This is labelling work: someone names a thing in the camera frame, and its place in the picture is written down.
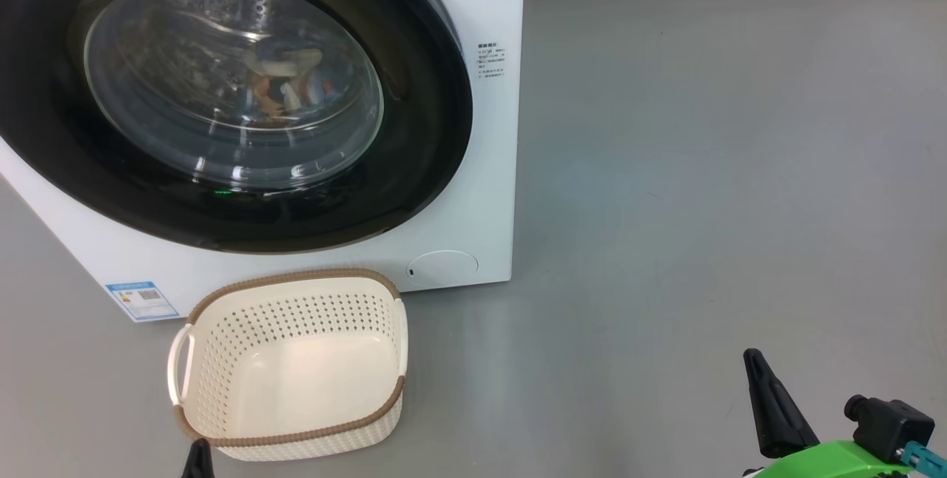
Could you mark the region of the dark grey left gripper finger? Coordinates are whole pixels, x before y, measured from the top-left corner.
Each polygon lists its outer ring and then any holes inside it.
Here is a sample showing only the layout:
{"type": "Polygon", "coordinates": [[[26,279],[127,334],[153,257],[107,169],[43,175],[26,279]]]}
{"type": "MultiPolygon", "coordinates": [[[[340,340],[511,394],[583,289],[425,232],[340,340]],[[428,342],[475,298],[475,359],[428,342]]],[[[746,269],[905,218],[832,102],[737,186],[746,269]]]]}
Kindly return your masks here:
{"type": "Polygon", "coordinates": [[[185,460],[185,465],[183,466],[181,477],[215,478],[212,450],[209,441],[206,439],[197,439],[192,443],[185,460]]]}

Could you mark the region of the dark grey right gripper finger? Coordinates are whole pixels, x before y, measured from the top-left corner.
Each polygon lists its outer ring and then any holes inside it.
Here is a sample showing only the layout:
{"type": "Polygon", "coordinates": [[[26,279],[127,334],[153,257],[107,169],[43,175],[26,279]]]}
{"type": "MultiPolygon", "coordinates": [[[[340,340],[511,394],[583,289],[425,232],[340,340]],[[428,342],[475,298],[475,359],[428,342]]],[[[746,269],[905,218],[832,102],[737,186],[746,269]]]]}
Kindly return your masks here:
{"type": "Polygon", "coordinates": [[[820,444],[809,422],[764,354],[755,348],[743,353],[755,434],[762,457],[779,459],[820,444]]]}

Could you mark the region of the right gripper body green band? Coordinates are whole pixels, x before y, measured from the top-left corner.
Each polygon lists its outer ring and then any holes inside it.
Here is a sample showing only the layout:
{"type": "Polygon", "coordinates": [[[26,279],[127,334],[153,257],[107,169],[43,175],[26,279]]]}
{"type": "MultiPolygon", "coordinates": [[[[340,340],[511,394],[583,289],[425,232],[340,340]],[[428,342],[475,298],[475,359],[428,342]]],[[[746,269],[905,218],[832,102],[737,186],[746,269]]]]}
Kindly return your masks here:
{"type": "Polygon", "coordinates": [[[745,471],[744,477],[909,477],[912,469],[885,463],[853,441],[833,441],[805,448],[745,471]]]}

